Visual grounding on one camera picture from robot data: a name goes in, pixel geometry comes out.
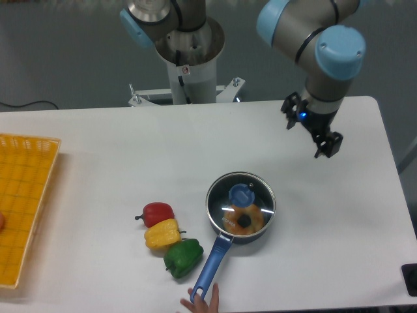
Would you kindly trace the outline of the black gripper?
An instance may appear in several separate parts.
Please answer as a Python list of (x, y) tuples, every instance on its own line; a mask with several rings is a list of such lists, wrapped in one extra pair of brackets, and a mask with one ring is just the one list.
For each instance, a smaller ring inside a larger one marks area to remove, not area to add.
[(320, 102), (314, 98), (301, 100), (297, 92), (287, 96), (281, 106), (281, 112), (287, 119), (287, 130), (300, 122), (311, 134), (317, 146), (315, 158), (320, 156), (330, 158), (339, 152), (343, 135), (331, 130), (331, 124), (338, 110), (338, 102)]

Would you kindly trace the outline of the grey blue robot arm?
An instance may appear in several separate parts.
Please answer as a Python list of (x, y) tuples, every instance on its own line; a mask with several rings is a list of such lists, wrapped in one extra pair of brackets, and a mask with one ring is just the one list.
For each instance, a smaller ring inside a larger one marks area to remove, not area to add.
[[(269, 1), (256, 30), (263, 41), (286, 55), (306, 74), (304, 90), (281, 107), (288, 127), (300, 123), (317, 146), (316, 155), (332, 157), (343, 141), (330, 125), (366, 54), (366, 42), (342, 24), (361, 1)], [(204, 1), (128, 1), (120, 19), (140, 46), (154, 46), (167, 66), (175, 104), (218, 100), (216, 61), (225, 45), (220, 24)]]

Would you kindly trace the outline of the person's hand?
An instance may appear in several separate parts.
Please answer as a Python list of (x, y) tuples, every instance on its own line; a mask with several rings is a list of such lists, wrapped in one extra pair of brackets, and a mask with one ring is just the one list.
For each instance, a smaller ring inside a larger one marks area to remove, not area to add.
[(220, 291), (218, 283), (214, 283), (212, 287), (212, 297), (209, 303), (196, 295), (194, 302), (182, 298), (180, 304), (193, 313), (219, 313)]

